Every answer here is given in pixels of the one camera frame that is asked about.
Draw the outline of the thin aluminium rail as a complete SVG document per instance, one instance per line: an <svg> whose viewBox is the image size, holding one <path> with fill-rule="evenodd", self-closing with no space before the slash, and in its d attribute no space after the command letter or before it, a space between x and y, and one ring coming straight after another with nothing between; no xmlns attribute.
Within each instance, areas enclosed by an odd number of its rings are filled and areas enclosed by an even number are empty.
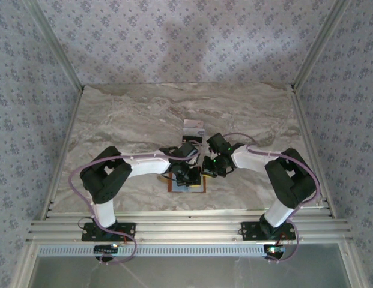
<svg viewBox="0 0 373 288"><path fill-rule="evenodd" d="M210 216L245 216L259 218L265 211L248 209L194 210L194 211L136 211L116 212L116 217L210 217ZM328 208L300 209L295 216L331 217Z"/></svg>

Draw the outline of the aluminium frame post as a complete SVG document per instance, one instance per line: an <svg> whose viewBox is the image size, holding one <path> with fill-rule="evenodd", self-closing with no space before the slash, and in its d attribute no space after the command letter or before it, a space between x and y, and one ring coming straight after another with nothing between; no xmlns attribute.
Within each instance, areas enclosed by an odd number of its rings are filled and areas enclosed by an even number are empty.
<svg viewBox="0 0 373 288"><path fill-rule="evenodd" d="M335 0L328 15L324 19L323 24L318 31L313 43L311 44L309 51L302 62L299 71L291 84L293 92L299 92L303 84L309 77L313 70L319 56L324 50L327 42L332 37L334 30L336 29L342 16L345 14L348 6L352 0Z"/></svg>
<svg viewBox="0 0 373 288"><path fill-rule="evenodd" d="M22 0L25 4L30 15L34 19L34 22L38 26L40 32L42 33L47 45L54 54L59 65L65 72L70 83L78 90L83 90L83 85L81 84L72 64L70 63L65 51L60 44L57 36L55 35L47 17L45 16L43 10L41 9L37 0Z"/></svg>

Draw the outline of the wide aluminium base rail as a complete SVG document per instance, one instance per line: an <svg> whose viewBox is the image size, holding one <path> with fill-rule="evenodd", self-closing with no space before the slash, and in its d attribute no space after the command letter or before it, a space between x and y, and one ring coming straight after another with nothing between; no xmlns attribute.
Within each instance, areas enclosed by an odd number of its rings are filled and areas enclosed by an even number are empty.
<svg viewBox="0 0 373 288"><path fill-rule="evenodd" d="M140 244L215 244L242 240L240 222L225 221L135 221L135 239ZM345 220L294 220L299 240L305 244L337 243L353 239L351 227ZM65 244L80 242L82 229L75 223L42 221L32 223L26 234L28 242Z"/></svg>

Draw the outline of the aluminium side rail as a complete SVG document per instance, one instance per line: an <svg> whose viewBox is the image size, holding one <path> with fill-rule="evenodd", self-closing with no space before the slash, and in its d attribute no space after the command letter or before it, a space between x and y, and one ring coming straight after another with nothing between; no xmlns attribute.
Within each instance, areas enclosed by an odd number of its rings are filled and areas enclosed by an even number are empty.
<svg viewBox="0 0 373 288"><path fill-rule="evenodd" d="M335 206L333 204L332 197L330 195L330 190L326 182L324 170L321 166L321 161L320 161L320 158L319 158L316 146L315 146L315 142L312 137L311 131L309 129L309 123L306 119L305 110L300 101L300 97L298 93L296 93L294 85L288 85L288 88L290 89L290 92L291 92L294 112L299 122L299 126L302 132L303 140L304 140L305 147L306 147L308 157L309 157L309 162L320 184L321 196L318 196L318 202L323 202L326 200L328 204L328 209L330 211L330 215L333 218L337 218L338 215L337 215L337 212L335 211Z"/></svg>
<svg viewBox="0 0 373 288"><path fill-rule="evenodd" d="M78 108L79 108L79 104L80 104L82 95L83 95L83 90L80 90L78 95L77 95L77 99L76 99L76 102L74 104L73 112L72 112L71 117L70 117L70 122L68 124L67 130L66 130L66 133L65 133L65 138L64 138L64 141L63 141L60 153L59 153L58 164L55 167L53 177L52 177L52 180L50 182L50 185L49 185L49 188L48 188L48 191L47 191L47 194L46 194L44 205L43 205L43 208L41 210L41 214L40 214L40 219L41 220L45 220L47 218L50 206L51 206L51 204L54 203L54 200L55 200L56 191L57 191L58 186L59 186L59 182L60 182L61 175L62 175L62 170L64 168L64 163L65 163L65 159L66 159L66 156L67 156L69 140L70 140L70 137L71 137L71 133L73 131L73 127L74 127L74 123L75 123L75 119L76 119L76 115L77 115L77 111L78 111Z"/></svg>

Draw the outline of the brown leather card holder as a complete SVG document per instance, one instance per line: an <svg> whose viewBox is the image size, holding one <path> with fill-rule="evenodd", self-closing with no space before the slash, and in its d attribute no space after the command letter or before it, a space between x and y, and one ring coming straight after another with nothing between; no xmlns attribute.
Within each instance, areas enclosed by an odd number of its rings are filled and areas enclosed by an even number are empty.
<svg viewBox="0 0 373 288"><path fill-rule="evenodd" d="M206 190L207 190L205 177L201 178L200 184L196 184L196 185L201 185L201 187L199 188L196 188L196 187L187 188L186 186L178 186L176 182L176 177L172 173L157 175L157 179L164 183L167 183L168 192L170 193L202 194L202 193L206 193Z"/></svg>

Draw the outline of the grey metal panel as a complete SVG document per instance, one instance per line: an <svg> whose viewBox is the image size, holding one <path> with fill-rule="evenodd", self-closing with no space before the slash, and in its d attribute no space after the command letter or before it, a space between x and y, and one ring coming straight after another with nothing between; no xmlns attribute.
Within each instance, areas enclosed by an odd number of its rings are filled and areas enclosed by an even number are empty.
<svg viewBox="0 0 373 288"><path fill-rule="evenodd" d="M301 245L286 262L262 257L39 257L28 288L351 288L337 245Z"/></svg>

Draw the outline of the small circuit board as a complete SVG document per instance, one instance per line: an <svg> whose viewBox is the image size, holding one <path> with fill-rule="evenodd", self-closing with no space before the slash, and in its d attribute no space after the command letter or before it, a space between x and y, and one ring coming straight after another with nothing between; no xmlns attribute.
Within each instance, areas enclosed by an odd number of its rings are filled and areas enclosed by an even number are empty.
<svg viewBox="0 0 373 288"><path fill-rule="evenodd" d="M117 254L117 244L111 245L95 245L93 249L94 254Z"/></svg>
<svg viewBox="0 0 373 288"><path fill-rule="evenodd" d="M285 247L283 245L264 245L264 251L268 256L273 256L281 258L285 252Z"/></svg>

